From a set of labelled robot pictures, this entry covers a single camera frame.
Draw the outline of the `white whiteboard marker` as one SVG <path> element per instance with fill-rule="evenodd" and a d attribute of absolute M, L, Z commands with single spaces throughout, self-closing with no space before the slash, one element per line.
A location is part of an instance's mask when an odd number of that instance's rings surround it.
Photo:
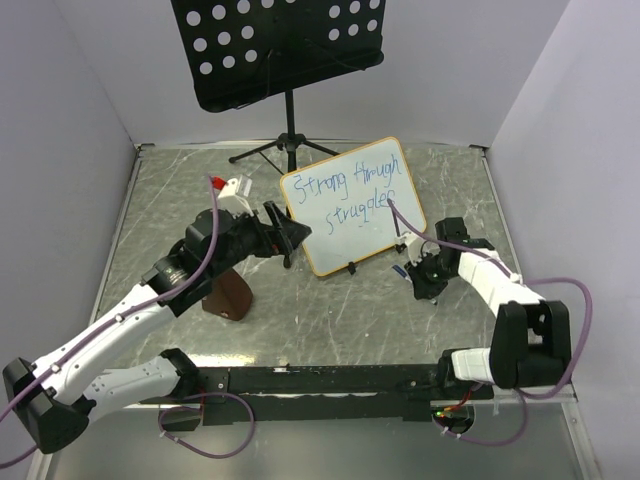
<path fill-rule="evenodd" d="M 400 275 L 404 280 L 406 280 L 406 281 L 407 281 L 407 282 L 409 282 L 410 284 L 412 284 L 412 283 L 413 283 L 413 280 L 411 279 L 411 277 L 410 277 L 409 273 L 408 273 L 404 268 L 402 268 L 402 267 L 401 267 L 401 266 L 399 266 L 399 265 L 393 265 L 393 266 L 392 266 L 392 269 L 393 269 L 393 270 L 394 270 L 398 275 Z"/>

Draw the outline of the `yellow framed whiteboard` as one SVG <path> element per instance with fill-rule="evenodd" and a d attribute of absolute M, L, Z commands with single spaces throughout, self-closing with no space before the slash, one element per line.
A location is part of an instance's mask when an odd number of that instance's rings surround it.
<path fill-rule="evenodd" d="M 303 247 L 318 277 L 395 245 L 389 202 L 416 229 L 427 229 L 411 171 L 394 137 L 288 173 L 280 188 L 292 218 L 312 229 Z"/>

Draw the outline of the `blue marker cap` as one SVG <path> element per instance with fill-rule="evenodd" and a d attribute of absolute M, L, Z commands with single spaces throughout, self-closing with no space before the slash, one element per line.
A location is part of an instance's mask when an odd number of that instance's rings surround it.
<path fill-rule="evenodd" d="M 392 266 L 393 270 L 398 273 L 400 276 L 402 276 L 403 278 L 407 276 L 407 273 L 404 271 L 403 268 L 401 268 L 398 265 L 393 265 Z"/>

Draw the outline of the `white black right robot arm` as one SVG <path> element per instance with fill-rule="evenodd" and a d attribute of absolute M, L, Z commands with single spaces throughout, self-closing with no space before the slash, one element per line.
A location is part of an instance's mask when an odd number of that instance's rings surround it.
<path fill-rule="evenodd" d="M 460 217 L 436 223 L 437 253 L 423 250 L 426 240 L 406 231 L 395 239 L 408 254 L 405 270 L 414 298 L 435 300 L 453 279 L 470 285 L 495 317 L 491 344 L 443 352 L 436 375 L 438 390 L 458 398 L 472 382 L 502 389 L 559 383 L 571 360 L 569 311 L 522 283 L 484 238 L 469 236 Z"/>

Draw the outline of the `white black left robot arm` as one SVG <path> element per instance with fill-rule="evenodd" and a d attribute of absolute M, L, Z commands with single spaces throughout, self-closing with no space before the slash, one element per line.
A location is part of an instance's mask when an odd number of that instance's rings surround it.
<path fill-rule="evenodd" d="M 129 369 L 109 364 L 135 340 L 168 324 L 212 293 L 213 282 L 249 256 L 289 257 L 311 235 L 272 201 L 270 221 L 256 212 L 202 211 L 184 237 L 110 311 L 64 346 L 3 370 L 9 410 L 44 454 L 73 443 L 97 419 L 153 398 L 184 402 L 198 387 L 199 370 L 178 348 Z"/>

